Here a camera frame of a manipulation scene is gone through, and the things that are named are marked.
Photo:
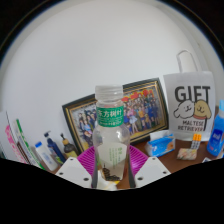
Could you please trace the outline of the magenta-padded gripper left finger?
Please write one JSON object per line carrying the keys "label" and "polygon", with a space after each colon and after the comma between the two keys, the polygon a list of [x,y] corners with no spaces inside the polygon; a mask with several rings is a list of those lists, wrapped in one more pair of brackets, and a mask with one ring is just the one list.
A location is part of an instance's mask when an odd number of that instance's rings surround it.
{"label": "magenta-padded gripper left finger", "polygon": [[69,157],[56,175],[84,188],[96,188],[98,171],[94,148],[90,147],[77,158]]}

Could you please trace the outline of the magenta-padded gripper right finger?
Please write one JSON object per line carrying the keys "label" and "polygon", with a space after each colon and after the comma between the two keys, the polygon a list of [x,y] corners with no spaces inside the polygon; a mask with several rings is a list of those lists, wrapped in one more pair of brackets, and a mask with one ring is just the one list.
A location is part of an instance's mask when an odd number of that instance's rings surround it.
{"label": "magenta-padded gripper right finger", "polygon": [[131,188],[140,188],[170,175],[170,171],[157,157],[148,157],[134,146],[130,147],[129,159]]}

